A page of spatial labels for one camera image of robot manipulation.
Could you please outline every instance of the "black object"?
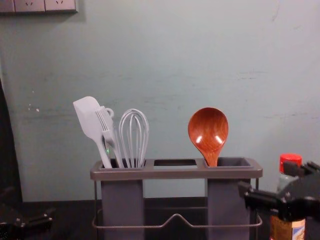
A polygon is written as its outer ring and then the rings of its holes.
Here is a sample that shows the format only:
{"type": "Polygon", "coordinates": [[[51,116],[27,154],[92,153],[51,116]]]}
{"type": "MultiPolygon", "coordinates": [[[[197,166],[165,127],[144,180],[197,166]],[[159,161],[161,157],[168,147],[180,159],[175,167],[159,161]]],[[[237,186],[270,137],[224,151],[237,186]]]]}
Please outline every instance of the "black object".
{"type": "Polygon", "coordinates": [[[283,163],[283,173],[292,177],[304,177],[310,174],[320,174],[320,166],[310,161],[299,167],[296,163],[287,161],[283,163]]]}
{"type": "Polygon", "coordinates": [[[14,205],[22,202],[22,192],[15,142],[12,132],[8,106],[0,79],[0,192],[13,187],[10,194],[1,201],[14,205]]]}
{"type": "MultiPolygon", "coordinates": [[[[13,187],[6,188],[0,193],[1,198],[5,198],[13,187]]],[[[52,226],[54,208],[47,209],[34,217],[24,217],[17,210],[0,204],[0,240],[23,240],[30,235],[48,231],[52,226]]]]}
{"type": "Polygon", "coordinates": [[[320,222],[320,166],[313,162],[298,167],[292,163],[284,166],[286,174],[302,176],[291,182],[279,194],[256,190],[240,182],[240,196],[247,208],[267,211],[284,221],[298,221],[312,217],[320,222]]]}

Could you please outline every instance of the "red bottle cap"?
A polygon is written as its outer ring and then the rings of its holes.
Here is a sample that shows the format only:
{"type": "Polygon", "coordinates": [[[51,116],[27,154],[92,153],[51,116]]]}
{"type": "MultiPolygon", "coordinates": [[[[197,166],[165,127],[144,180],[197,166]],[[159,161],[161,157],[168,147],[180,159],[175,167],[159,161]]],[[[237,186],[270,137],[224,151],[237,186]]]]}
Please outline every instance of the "red bottle cap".
{"type": "Polygon", "coordinates": [[[279,171],[280,173],[284,173],[284,162],[294,162],[298,165],[298,167],[302,164],[302,156],[295,153],[283,153],[280,156],[280,166],[279,171]]]}

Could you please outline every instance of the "power outlet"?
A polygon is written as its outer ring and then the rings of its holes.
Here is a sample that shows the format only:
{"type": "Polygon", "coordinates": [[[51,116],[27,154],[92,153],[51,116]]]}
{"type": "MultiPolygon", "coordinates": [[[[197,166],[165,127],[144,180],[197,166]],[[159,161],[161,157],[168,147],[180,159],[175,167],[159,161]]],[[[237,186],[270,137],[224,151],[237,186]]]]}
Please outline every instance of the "power outlet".
{"type": "Polygon", "coordinates": [[[46,12],[76,12],[75,0],[44,0],[46,12]]]}
{"type": "Polygon", "coordinates": [[[17,13],[44,12],[45,0],[14,0],[17,13]]]}
{"type": "Polygon", "coordinates": [[[0,0],[0,13],[14,13],[14,0],[0,0]]]}

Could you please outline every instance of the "bottle label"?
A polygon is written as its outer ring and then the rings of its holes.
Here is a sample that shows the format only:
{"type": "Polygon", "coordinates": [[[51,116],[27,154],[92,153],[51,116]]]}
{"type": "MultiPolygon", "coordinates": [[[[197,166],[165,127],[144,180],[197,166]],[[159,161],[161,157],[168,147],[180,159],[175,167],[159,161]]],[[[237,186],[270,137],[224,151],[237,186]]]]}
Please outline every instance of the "bottle label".
{"type": "Polygon", "coordinates": [[[276,216],[272,216],[270,223],[270,240],[305,239],[305,220],[287,222],[280,220],[276,216]]]}

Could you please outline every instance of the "plastic bottle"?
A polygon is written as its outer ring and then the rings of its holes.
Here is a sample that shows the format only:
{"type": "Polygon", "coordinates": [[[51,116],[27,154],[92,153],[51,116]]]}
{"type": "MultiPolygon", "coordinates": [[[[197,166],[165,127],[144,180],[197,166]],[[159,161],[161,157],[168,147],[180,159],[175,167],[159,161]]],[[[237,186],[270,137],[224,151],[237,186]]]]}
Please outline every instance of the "plastic bottle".
{"type": "Polygon", "coordinates": [[[302,164],[302,157],[295,153],[283,153],[280,156],[280,164],[279,164],[279,181],[278,186],[276,188],[277,193],[279,193],[282,189],[284,189],[289,183],[298,179],[297,176],[289,176],[284,174],[284,162],[293,162],[298,165],[298,167],[302,164]]]}
{"type": "MultiPolygon", "coordinates": [[[[298,177],[292,177],[284,174],[284,162],[294,162],[298,166],[302,164],[302,157],[295,153],[284,153],[280,156],[279,165],[279,181],[277,192],[283,190],[290,182],[296,180],[298,177]]],[[[270,219],[271,231],[270,240],[304,240],[305,239],[305,225],[306,220],[287,222],[282,221],[276,216],[270,219]]]]}

